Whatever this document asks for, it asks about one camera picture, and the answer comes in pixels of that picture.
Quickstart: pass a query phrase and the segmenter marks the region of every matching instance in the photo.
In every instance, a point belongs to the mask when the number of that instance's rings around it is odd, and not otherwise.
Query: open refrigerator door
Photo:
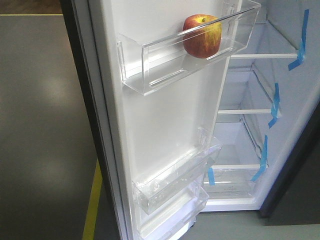
[[[74,5],[81,22],[84,13]],[[203,183],[221,149],[214,128],[229,59],[247,47],[261,5],[101,0],[87,6],[94,46],[84,44],[84,57],[96,53],[101,79],[92,77],[90,90],[96,100],[95,91],[102,90],[113,126],[115,162],[106,159],[106,168],[111,189],[119,188],[113,194],[120,199],[115,209],[123,209],[118,216],[125,216],[118,223],[122,238],[179,239],[209,198]],[[196,14],[217,19],[183,30],[185,19]],[[215,34],[213,26],[221,27],[217,52],[188,54],[185,43]],[[80,34],[86,41],[84,28]]]

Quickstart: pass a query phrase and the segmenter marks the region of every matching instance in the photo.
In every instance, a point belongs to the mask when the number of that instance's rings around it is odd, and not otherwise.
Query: blue tape
[[[304,15],[303,15],[300,49],[298,51],[298,56],[296,60],[291,62],[288,65],[289,71],[301,65],[305,60],[308,19],[309,19],[309,9],[306,9],[304,10]]]
[[[209,184],[210,184],[210,186],[216,185],[216,183],[215,183],[214,170],[212,169],[212,167],[210,167],[210,168],[208,169],[208,178],[209,178]]]
[[[255,182],[258,178],[266,171],[267,168],[267,156],[268,156],[268,136],[264,135],[264,144],[261,153],[260,159],[260,169],[259,171],[252,177],[251,182]]]
[[[275,125],[275,123],[278,120],[278,110],[279,110],[279,103],[280,103],[280,93],[279,93],[279,84],[276,82],[274,84],[274,96],[273,96],[273,103],[271,107],[271,115],[272,115],[272,120],[268,123],[269,129]]]

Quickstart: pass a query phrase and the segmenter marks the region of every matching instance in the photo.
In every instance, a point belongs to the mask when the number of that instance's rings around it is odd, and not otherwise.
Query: red apple
[[[183,30],[188,30],[216,19],[218,18],[206,14],[192,15],[184,21]],[[221,32],[222,24],[216,22],[195,32],[188,33],[183,37],[184,49],[196,58],[209,58],[219,50]]]

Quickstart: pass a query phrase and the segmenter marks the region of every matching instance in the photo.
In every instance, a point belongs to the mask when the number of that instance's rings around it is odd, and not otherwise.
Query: gray floor
[[[320,224],[265,224],[256,211],[201,213],[180,240],[320,240]]]
[[[63,17],[0,32],[0,239],[79,240],[97,157]]]
[[[61,14],[59,0],[1,0],[0,14]]]

